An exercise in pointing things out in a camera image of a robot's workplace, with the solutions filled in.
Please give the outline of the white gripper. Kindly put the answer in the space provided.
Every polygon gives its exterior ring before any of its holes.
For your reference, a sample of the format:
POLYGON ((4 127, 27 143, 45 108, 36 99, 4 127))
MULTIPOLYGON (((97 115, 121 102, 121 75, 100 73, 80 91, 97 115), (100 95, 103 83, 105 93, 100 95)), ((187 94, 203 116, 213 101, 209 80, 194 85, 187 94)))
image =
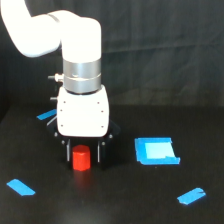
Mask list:
MULTIPOLYGON (((106 88, 87 95, 69 93, 64 87, 59 89, 56 116, 47 123, 48 130, 64 141, 66 163, 71 169, 71 137, 101 138, 114 137, 120 132, 119 126, 109 118, 109 101, 106 88)), ((106 166, 106 142, 98 142, 98 165, 106 166)))

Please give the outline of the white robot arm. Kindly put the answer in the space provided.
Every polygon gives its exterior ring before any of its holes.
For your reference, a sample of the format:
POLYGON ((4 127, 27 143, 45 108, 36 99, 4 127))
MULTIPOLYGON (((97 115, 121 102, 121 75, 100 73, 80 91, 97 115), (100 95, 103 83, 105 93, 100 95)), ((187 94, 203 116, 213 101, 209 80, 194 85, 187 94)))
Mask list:
POLYGON ((96 138, 97 162, 105 167, 106 146, 120 128, 110 120, 108 96, 101 84, 100 23, 67 10, 32 16, 25 0, 0 0, 0 15, 22 55, 35 58, 62 51, 63 72, 51 77, 62 86, 47 127, 66 146, 70 164, 79 161, 71 139, 96 138))

